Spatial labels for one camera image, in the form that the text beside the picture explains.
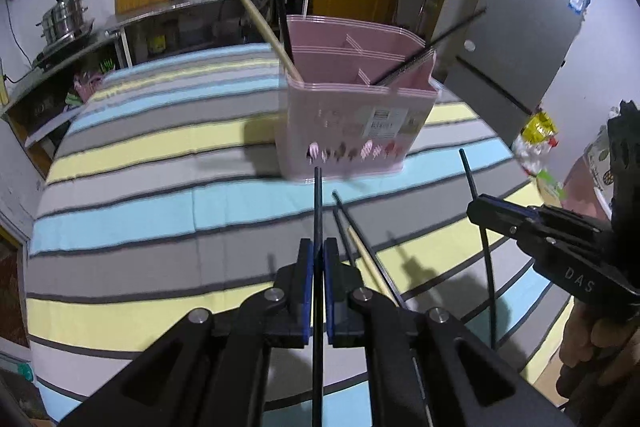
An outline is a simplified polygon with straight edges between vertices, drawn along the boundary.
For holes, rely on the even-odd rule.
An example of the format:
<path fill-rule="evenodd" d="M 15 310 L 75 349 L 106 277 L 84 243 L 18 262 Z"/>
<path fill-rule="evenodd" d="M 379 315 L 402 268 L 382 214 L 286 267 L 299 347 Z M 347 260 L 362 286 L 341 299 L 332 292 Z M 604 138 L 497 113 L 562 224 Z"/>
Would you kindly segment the person's right hand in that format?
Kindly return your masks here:
<path fill-rule="evenodd" d="M 570 317 L 564 326 L 560 346 L 561 362 L 574 369 L 612 350 L 615 358 L 603 369 L 599 384 L 606 386 L 626 376 L 639 364 L 639 317 L 622 325 L 574 301 Z"/>

